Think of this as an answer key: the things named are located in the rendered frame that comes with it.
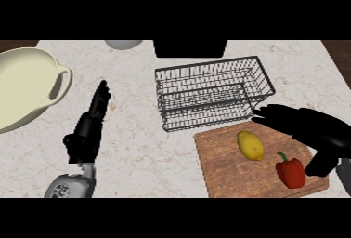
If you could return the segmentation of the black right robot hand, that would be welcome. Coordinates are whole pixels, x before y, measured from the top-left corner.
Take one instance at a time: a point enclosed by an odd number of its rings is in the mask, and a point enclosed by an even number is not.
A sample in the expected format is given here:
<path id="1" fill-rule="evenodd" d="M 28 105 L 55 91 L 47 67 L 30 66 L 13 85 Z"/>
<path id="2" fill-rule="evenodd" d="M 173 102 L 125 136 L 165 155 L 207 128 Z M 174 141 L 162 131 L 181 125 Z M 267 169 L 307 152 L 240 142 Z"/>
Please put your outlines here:
<path id="1" fill-rule="evenodd" d="M 282 104 L 268 104 L 252 112 L 255 123 L 285 133 L 317 151 L 304 172 L 307 176 L 326 177 L 339 159 L 351 159 L 351 125 L 323 112 Z"/>

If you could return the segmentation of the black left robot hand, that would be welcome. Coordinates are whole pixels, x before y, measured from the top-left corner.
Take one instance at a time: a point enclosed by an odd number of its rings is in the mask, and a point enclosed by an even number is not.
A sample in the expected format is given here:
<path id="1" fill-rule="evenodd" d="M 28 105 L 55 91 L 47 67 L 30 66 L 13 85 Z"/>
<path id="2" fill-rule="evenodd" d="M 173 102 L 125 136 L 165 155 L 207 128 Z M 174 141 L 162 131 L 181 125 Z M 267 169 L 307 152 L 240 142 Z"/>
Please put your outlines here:
<path id="1" fill-rule="evenodd" d="M 80 117 L 74 132 L 63 137 L 71 164 L 94 162 L 100 149 L 109 98 L 108 82 L 102 81 L 94 91 L 89 111 Z"/>

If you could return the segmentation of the yellow lemon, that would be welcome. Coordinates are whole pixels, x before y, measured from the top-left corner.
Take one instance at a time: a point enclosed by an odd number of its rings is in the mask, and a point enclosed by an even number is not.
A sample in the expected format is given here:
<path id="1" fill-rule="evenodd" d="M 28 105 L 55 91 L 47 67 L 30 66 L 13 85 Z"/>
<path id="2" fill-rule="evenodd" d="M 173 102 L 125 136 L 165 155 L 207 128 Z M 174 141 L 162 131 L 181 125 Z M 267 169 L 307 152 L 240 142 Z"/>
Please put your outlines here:
<path id="1" fill-rule="evenodd" d="M 264 144 L 258 136 L 243 130 L 237 133 L 237 144 L 243 157 L 252 161 L 264 159 Z"/>

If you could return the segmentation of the brown wooden cutting board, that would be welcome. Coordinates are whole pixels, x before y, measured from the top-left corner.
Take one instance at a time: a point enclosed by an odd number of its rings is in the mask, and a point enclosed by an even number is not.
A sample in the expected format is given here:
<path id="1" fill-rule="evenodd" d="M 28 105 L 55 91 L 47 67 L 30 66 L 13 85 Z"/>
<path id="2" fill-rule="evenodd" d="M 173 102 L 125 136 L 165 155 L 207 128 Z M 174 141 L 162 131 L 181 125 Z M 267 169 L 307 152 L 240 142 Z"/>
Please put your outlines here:
<path id="1" fill-rule="evenodd" d="M 261 139 L 264 157 L 249 161 L 239 150 L 236 134 L 246 130 Z M 298 158 L 308 165 L 313 154 L 305 145 L 271 128 L 248 121 L 195 135 L 198 154 L 205 175 L 208 196 L 220 197 L 304 197 L 329 188 L 329 177 L 307 177 L 305 185 L 288 189 L 276 171 L 276 163 Z"/>

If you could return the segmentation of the red bell pepper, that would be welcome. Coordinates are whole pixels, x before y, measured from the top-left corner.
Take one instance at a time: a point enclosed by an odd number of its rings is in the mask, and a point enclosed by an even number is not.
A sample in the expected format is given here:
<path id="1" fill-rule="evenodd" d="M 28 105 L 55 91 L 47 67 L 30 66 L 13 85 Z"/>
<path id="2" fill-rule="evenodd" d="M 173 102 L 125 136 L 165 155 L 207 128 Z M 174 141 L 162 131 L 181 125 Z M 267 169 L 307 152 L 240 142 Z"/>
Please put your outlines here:
<path id="1" fill-rule="evenodd" d="M 279 163 L 276 163 L 279 178 L 288 189 L 298 189 L 305 183 L 302 162 L 296 158 L 288 159 L 282 152 L 277 152 L 277 155 L 283 159 Z"/>

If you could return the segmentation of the grey round object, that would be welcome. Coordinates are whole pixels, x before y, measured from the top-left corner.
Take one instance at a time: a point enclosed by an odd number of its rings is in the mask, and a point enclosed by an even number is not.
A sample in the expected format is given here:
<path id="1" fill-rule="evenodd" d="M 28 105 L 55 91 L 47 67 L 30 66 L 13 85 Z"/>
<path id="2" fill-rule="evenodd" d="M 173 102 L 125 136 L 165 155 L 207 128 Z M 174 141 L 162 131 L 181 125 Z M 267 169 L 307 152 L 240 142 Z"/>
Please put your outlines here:
<path id="1" fill-rule="evenodd" d="M 108 46 L 117 50 L 133 49 L 142 43 L 142 40 L 106 40 Z"/>

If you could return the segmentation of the black appliance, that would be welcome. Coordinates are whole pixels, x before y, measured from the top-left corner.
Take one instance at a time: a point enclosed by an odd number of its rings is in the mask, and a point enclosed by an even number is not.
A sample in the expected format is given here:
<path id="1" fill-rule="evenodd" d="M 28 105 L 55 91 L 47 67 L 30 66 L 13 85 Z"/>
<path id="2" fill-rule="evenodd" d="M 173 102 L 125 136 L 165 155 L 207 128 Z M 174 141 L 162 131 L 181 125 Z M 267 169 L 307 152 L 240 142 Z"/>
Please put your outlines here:
<path id="1" fill-rule="evenodd" d="M 158 58 L 220 58 L 226 40 L 155 40 Z"/>

